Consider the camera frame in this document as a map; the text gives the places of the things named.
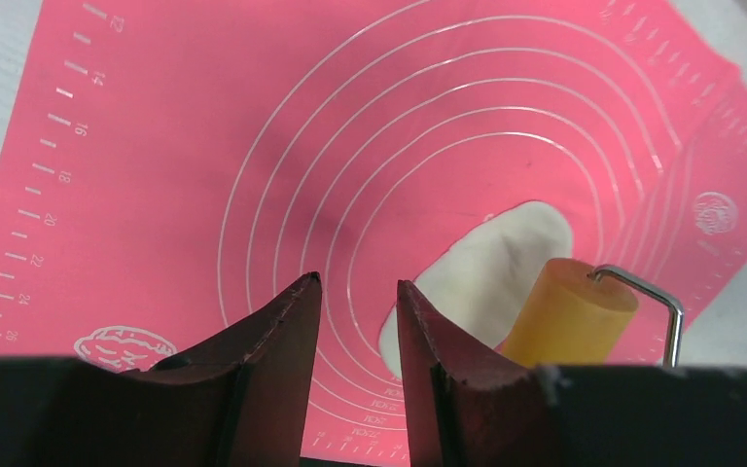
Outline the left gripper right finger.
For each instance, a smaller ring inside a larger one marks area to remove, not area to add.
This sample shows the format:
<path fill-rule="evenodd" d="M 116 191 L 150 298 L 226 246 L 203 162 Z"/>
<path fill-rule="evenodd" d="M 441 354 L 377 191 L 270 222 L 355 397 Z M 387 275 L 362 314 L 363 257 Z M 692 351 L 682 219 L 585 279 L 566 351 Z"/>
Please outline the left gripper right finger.
<path fill-rule="evenodd" d="M 747 368 L 526 369 L 397 286 L 414 466 L 747 466 Z"/>

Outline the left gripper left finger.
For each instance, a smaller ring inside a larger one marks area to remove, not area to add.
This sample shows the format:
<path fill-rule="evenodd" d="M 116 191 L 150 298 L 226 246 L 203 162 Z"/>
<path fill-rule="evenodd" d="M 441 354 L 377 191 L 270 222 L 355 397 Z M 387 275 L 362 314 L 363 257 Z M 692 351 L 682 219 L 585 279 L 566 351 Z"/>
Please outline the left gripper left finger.
<path fill-rule="evenodd" d="M 0 357 L 0 466 L 296 466 L 322 283 L 147 371 L 75 357 Z"/>

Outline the white dough piece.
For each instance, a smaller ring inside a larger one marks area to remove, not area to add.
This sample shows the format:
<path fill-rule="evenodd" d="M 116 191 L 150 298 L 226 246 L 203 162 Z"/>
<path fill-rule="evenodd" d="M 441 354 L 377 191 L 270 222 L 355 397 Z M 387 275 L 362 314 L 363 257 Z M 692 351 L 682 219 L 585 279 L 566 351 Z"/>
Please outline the white dough piece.
<path fill-rule="evenodd" d="M 512 330 L 544 264 L 570 257 L 573 244 L 567 218 L 532 200 L 472 229 L 413 284 L 444 317 L 495 349 Z"/>

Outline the wooden dough roller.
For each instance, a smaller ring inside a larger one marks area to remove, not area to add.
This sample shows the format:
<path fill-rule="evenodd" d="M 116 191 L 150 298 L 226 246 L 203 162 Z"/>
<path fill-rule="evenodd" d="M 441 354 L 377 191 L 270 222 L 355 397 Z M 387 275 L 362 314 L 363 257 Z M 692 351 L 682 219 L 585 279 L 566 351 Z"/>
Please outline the wooden dough roller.
<path fill-rule="evenodd" d="M 526 368 L 599 364 L 636 314 L 635 294 L 668 310 L 662 365 L 678 365 L 685 310 L 656 285 L 613 265 L 571 258 L 546 261 L 500 353 Z"/>

